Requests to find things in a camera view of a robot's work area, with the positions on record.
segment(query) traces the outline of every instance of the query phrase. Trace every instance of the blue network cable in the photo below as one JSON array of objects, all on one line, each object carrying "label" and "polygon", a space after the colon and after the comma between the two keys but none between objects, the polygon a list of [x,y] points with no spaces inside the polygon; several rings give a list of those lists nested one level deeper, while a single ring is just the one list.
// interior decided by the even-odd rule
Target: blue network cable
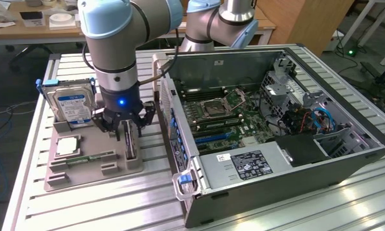
[{"label": "blue network cable", "polygon": [[2,166],[2,163],[1,163],[1,160],[0,160],[0,172],[1,172],[1,175],[2,175],[2,178],[4,178],[4,190],[0,194],[0,199],[4,197],[4,195],[6,194],[6,191],[8,191],[8,178],[6,178],[6,175],[5,175],[5,171],[4,171],[4,166]]},{"label": "blue network cable", "polygon": [[330,112],[325,109],[325,108],[321,108],[321,107],[317,107],[314,110],[313,110],[313,112],[312,112],[312,118],[313,118],[313,120],[314,120],[314,125],[317,126],[317,128],[321,128],[321,125],[320,125],[320,123],[317,122],[317,120],[316,120],[316,114],[314,114],[314,112],[322,112],[326,116],[328,116],[328,119],[329,119],[329,123],[332,124],[332,126],[333,126],[333,130],[334,130],[334,121],[333,121],[333,117],[332,117],[332,114],[330,114]]}]

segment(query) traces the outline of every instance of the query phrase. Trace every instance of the blue led light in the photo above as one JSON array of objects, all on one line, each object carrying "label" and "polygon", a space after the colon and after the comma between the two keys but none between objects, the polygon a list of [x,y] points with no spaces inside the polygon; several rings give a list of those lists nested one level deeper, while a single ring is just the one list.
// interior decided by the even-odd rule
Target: blue led light
[{"label": "blue led light", "polygon": [[125,103],[126,103],[125,100],[122,100],[122,99],[118,100],[118,104],[120,104],[120,105],[125,105]]}]

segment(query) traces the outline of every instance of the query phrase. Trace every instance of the power supply label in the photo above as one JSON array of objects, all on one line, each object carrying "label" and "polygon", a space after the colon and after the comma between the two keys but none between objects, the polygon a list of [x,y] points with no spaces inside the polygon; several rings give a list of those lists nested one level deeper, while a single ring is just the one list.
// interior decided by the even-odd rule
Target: power supply label
[{"label": "power supply label", "polygon": [[270,166],[260,150],[240,155],[232,155],[230,160],[242,180],[272,173]]}]

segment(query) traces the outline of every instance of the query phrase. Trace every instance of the slotted aluminum surface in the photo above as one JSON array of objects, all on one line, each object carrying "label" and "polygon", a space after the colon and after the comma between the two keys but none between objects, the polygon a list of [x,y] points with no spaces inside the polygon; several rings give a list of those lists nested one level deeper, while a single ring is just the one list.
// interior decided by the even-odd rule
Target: slotted aluminum surface
[{"label": "slotted aluminum surface", "polygon": [[[385,134],[384,113],[305,48],[286,46]],[[152,55],[162,51],[137,52],[140,80],[150,77]],[[317,85],[300,69],[297,72],[302,84],[314,90]],[[66,54],[60,60],[49,61],[46,76],[60,80],[81,79],[93,76],[93,71],[85,66],[80,54]],[[153,99],[152,84],[144,85],[140,92],[144,101]],[[145,164],[141,173],[45,192],[52,121],[49,106],[40,97],[2,230],[186,230],[181,206],[174,198],[157,117],[153,125],[145,128],[140,142]],[[189,230],[365,229],[385,230],[385,157],[336,186]]]}]

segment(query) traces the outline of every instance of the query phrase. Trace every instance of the blue cable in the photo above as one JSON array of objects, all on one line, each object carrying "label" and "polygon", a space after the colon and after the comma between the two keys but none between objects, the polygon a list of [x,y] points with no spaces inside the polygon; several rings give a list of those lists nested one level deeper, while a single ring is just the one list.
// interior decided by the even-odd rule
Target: blue cable
[{"label": "blue cable", "polygon": [[8,132],[12,130],[13,124],[12,121],[8,122],[8,128],[6,131],[0,135],[0,139],[8,134]]},{"label": "blue cable", "polygon": [[6,194],[6,191],[8,191],[8,178],[6,178],[6,175],[5,175],[5,171],[4,171],[4,166],[2,166],[2,163],[1,163],[1,160],[0,160],[0,172],[2,174],[2,178],[4,178],[4,190],[0,194],[0,199],[4,197],[4,195]]},{"label": "blue cable", "polygon": [[329,119],[329,123],[332,124],[333,129],[334,129],[334,126],[336,126],[336,125],[334,125],[334,121],[333,121],[332,114],[330,114],[330,112],[329,112],[325,108],[321,108],[321,107],[317,107],[317,108],[313,110],[313,112],[312,112],[312,118],[313,118],[313,120],[314,120],[314,125],[317,126],[317,128],[321,128],[321,125],[320,125],[320,123],[318,123],[317,120],[316,120],[316,114],[314,114],[314,112],[322,112],[322,113],[326,114],[328,119]]}]

